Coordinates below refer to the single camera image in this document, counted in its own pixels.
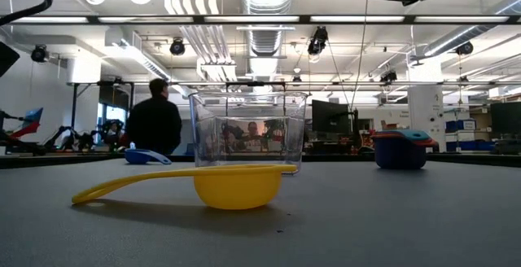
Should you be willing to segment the red measuring cup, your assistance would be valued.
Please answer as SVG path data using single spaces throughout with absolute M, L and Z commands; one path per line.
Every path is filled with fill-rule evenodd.
M 398 139 L 398 138 L 381 138 L 381 139 L 375 139 L 375 140 L 383 140 L 383 139 L 392 139 L 392 140 L 401 140 L 401 141 L 407 141 L 411 142 L 416 146 L 419 147 L 435 147 L 438 145 L 438 142 L 435 141 L 432 138 L 420 138 L 420 139 L 414 139 L 414 138 L 408 138 L 407 139 Z

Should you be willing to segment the blue storage bin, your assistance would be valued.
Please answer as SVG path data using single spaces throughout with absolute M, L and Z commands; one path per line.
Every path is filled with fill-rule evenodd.
M 454 133 L 460 130 L 476 130 L 476 121 L 473 119 L 467 120 L 451 120 L 445 123 L 445 132 Z

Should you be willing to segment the yellow measuring cup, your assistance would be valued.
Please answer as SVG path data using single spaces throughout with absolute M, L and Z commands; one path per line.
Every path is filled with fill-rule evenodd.
M 146 180 L 192 177 L 197 195 L 207 206 L 247 210 L 268 204 L 280 189 L 282 175 L 297 171 L 298 167 L 293 164 L 240 164 L 144 173 L 83 190 L 72 197 L 72 203 L 85 203 Z

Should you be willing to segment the blue tilted screen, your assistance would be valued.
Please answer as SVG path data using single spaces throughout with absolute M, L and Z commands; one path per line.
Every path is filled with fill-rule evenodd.
M 44 108 L 36 108 L 26 113 L 22 129 L 27 134 L 34 134 L 37 132 L 40 126 L 40 120 L 42 118 Z

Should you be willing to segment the dark wide monitor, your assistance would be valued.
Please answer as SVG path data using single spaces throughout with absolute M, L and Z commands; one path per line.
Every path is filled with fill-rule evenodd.
M 490 109 L 493 131 L 502 134 L 521 132 L 521 102 L 492 103 Z

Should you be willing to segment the clear plastic basket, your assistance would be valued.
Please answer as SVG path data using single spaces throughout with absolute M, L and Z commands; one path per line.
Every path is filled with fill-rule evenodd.
M 299 172 L 307 94 L 301 92 L 192 94 L 195 165 L 288 164 Z

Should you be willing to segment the black metal rig frame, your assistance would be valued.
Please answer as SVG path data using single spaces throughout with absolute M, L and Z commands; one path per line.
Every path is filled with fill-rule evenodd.
M 109 152 L 120 148 L 125 124 L 134 106 L 136 85 L 130 81 L 73 82 L 70 128 L 89 135 L 96 146 Z

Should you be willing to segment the black table edge frame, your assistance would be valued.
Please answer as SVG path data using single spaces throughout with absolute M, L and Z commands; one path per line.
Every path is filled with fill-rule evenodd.
M 45 156 L 0 156 L 0 169 L 31 168 L 63 164 L 81 164 L 104 160 L 125 160 L 122 154 L 115 155 L 45 155 Z M 304 155 L 303 163 L 311 162 L 369 162 L 374 161 L 372 155 Z M 480 164 L 521 168 L 521 155 L 484 155 L 484 154 L 449 154 L 428 153 L 427 161 Z

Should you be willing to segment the person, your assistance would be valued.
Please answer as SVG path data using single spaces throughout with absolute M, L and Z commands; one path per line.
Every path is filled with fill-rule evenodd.
M 151 97 L 129 113 L 125 133 L 136 149 L 171 155 L 181 142 L 182 119 L 169 101 L 168 83 L 156 78 L 149 83 Z

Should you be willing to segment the white column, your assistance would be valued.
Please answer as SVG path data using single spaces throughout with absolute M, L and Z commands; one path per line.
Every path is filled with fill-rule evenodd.
M 446 152 L 441 63 L 426 59 L 412 64 L 408 80 L 414 82 L 408 88 L 409 119 L 411 129 L 422 130 L 438 142 L 438 152 Z

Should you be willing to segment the black overhead frame bar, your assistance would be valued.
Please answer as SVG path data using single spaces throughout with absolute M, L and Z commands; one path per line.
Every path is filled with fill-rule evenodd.
M 30 16 L 12 25 L 516 25 L 521 15 L 136 15 Z

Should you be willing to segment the teal measuring cup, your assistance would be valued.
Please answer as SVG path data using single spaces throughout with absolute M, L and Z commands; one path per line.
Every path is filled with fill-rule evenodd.
M 430 138 L 430 136 L 422 131 L 422 130 L 413 130 L 413 129 L 397 129 L 397 130 L 384 130 L 379 132 L 400 132 L 404 134 L 408 138 L 420 139 L 420 138 Z

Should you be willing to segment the blue measuring cup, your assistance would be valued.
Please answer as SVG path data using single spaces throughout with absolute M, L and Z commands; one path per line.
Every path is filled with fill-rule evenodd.
M 146 164 L 151 161 L 157 161 L 161 164 L 171 164 L 170 158 L 165 155 L 161 155 L 155 151 L 143 150 L 143 149 L 126 149 L 125 160 L 129 164 Z

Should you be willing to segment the black computer monitor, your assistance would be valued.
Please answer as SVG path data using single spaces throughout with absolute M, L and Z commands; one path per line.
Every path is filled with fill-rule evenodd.
M 347 105 L 313 100 L 311 107 L 313 131 L 333 134 L 352 132 L 351 112 Z

